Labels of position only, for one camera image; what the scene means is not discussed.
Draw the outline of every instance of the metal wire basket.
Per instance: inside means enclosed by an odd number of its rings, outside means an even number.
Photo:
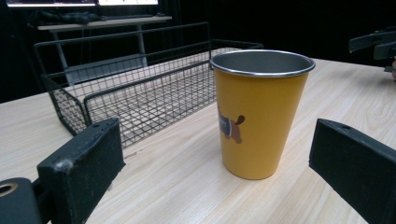
[[[204,40],[180,36],[185,30],[195,34],[194,29],[202,27],[207,32]],[[176,36],[182,43],[50,74],[40,56],[43,47],[134,35]],[[119,118],[122,146],[128,147],[216,101],[211,57],[236,49],[262,48],[258,43],[210,39],[207,22],[200,22],[38,43],[35,52],[57,115],[68,131],[77,134],[97,121]]]

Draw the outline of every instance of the sticker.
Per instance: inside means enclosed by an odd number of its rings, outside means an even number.
[[[239,125],[245,121],[245,116],[240,115],[236,121],[224,117],[219,110],[219,126],[224,133],[225,138],[232,138],[237,144],[242,143],[241,132]]]

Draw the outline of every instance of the table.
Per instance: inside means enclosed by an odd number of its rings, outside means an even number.
[[[172,20],[172,17],[169,17],[169,16],[161,16],[161,17],[153,16],[153,17],[148,17],[148,18],[133,18],[133,19],[122,19],[122,20],[110,20],[110,21],[92,21],[88,24],[45,25],[45,26],[38,26],[37,30],[49,31],[52,34],[53,39],[55,41],[59,41],[60,39],[59,39],[58,33],[60,33],[60,32],[68,32],[68,31],[76,31],[76,30],[104,29],[104,28],[110,28],[110,27],[131,26],[131,25],[136,27],[137,32],[141,32],[143,24],[166,22],[166,21],[170,21],[170,20]],[[145,43],[144,43],[143,35],[142,35],[142,33],[138,33],[136,36],[137,36],[137,42],[138,42],[137,44],[139,47],[139,54],[145,55],[146,50],[145,50]],[[56,47],[57,47],[59,57],[60,57],[60,60],[62,63],[62,67],[64,70],[73,70],[75,68],[81,68],[81,66],[69,66],[67,64],[66,58],[64,57],[64,51],[62,49],[62,44],[57,44]],[[139,62],[136,59],[136,57],[137,57],[137,55],[133,55],[132,57],[124,58],[123,60],[130,59],[131,64],[140,64],[140,66],[147,66],[146,57],[142,57],[142,62]],[[91,64],[87,63],[87,64],[83,64],[82,66],[90,67],[90,66],[93,66],[93,64],[96,64],[96,63],[91,63]],[[67,76],[69,84],[71,84],[71,85],[75,84],[75,79],[76,79],[75,76],[76,75],[74,75],[73,73],[71,73],[69,76]]]
[[[216,104],[123,150],[126,166],[87,223],[366,223],[308,156],[318,118],[396,148],[396,82],[381,67],[314,59],[276,173],[245,180],[221,163]],[[72,135],[46,93],[0,105],[0,180],[36,166]]]

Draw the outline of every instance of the yellow cup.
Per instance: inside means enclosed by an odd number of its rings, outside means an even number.
[[[286,51],[246,49],[217,55],[210,63],[224,166],[245,179],[273,175],[315,62]]]

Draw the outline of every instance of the monitor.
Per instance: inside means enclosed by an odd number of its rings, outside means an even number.
[[[94,7],[94,0],[6,0],[8,7]]]
[[[158,6],[158,0],[6,0],[8,7]]]
[[[97,0],[99,6],[157,6],[158,0]]]

